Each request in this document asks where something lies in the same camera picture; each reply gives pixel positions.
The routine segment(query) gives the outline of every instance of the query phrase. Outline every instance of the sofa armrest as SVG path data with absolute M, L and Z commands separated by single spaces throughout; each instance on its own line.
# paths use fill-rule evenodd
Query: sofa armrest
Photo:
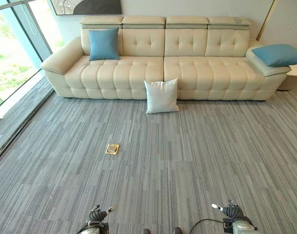
M 286 74 L 291 71 L 289 66 L 287 67 L 269 67 L 265 65 L 265 63 L 256 56 L 252 49 L 262 47 L 263 45 L 257 40 L 250 40 L 249 48 L 246 52 L 246 58 L 262 73 L 264 77 L 278 75 L 278 74 Z
M 42 64 L 45 71 L 66 74 L 67 71 L 83 56 L 81 39 L 74 38 L 57 52 L 50 55 Z

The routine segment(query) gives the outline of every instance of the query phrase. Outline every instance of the white wall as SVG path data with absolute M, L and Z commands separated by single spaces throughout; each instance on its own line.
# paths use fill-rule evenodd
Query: white wall
M 256 38 L 273 0 L 120 0 L 124 15 L 154 16 L 234 16 L 251 20 L 251 38 Z M 56 16 L 51 1 L 52 14 L 62 37 L 69 41 L 80 35 L 80 16 Z
M 297 49 L 297 0 L 277 0 L 260 42 L 290 44 Z

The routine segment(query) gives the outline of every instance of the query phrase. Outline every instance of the sofa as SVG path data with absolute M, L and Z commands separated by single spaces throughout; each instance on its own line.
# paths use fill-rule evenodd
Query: sofa
M 237 17 L 86 16 L 81 37 L 41 68 L 59 96 L 146 99 L 144 80 L 178 78 L 178 99 L 267 100 L 289 67 L 268 67 L 251 50 L 248 19 Z M 89 30 L 119 28 L 120 60 L 90 61 Z

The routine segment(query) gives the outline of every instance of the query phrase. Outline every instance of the painting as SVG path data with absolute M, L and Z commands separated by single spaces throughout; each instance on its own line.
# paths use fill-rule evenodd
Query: painting
M 51 0 L 56 15 L 121 15 L 120 0 Z

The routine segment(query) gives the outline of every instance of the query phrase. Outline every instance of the shoe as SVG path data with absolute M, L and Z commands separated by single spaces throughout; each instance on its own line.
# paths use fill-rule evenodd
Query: shoe
M 145 228 L 143 231 L 141 231 L 140 234 L 150 234 L 150 231 Z
M 181 228 L 178 228 L 178 227 L 174 228 L 172 234 L 182 234 Z

